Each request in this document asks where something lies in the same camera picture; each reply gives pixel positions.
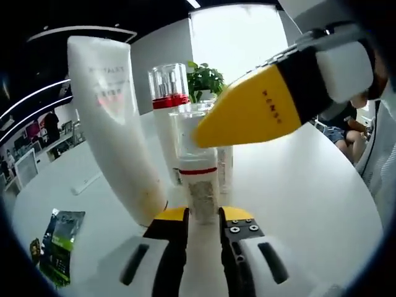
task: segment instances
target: person's leg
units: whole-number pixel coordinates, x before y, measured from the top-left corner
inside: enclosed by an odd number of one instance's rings
[[[347,143],[345,142],[344,135],[345,131],[338,127],[328,127],[324,131],[324,135],[329,138],[336,147],[347,157],[349,161],[353,161],[352,154],[348,149]]]
[[[353,162],[357,163],[366,148],[363,136],[358,131],[350,130],[346,133],[345,138],[348,143],[352,144]]]
[[[347,143],[345,140],[338,140],[335,143],[335,146],[338,147],[338,149],[347,157],[347,159],[352,163],[353,162],[353,156],[351,154],[351,151],[348,148]]]

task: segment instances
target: label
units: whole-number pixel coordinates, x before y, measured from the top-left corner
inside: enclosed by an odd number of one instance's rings
[[[226,186],[226,172],[225,172],[225,150],[217,149],[217,168],[218,168],[218,183],[220,185],[220,190]]]
[[[177,182],[178,185],[182,185],[183,182],[181,181],[179,168],[172,168],[174,174],[174,180]]]
[[[189,183],[188,188],[192,198],[192,213],[202,223],[210,222],[217,211],[217,201],[213,194],[211,181]]]

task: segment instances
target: screw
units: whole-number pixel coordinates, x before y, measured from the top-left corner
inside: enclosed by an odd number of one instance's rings
[[[241,231],[241,229],[239,229],[238,227],[232,227],[230,228],[231,233],[238,233],[239,231]]]
[[[257,231],[259,229],[259,227],[257,226],[257,225],[251,225],[250,227],[249,227],[249,230],[250,231]]]

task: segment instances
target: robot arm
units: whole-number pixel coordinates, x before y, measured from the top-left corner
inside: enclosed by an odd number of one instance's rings
[[[370,88],[372,61],[355,25],[303,35],[233,82],[194,132],[200,147],[264,142],[289,134]]]
[[[243,209],[219,208],[222,264],[229,297],[339,297],[343,290],[319,281],[298,264],[273,236],[264,235]],[[131,296],[179,296],[186,264],[189,209],[167,209],[143,237],[131,238],[117,251],[120,282]]]

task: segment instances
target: red band on bottle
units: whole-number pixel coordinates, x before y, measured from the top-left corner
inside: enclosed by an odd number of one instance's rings
[[[153,100],[153,108],[155,110],[160,110],[162,108],[175,107],[186,103],[189,103],[188,95],[175,94]]]
[[[201,169],[201,170],[180,170],[179,169],[179,172],[180,172],[180,174],[184,174],[184,175],[198,175],[198,174],[206,174],[206,173],[215,172],[216,170],[217,170],[217,167]]]

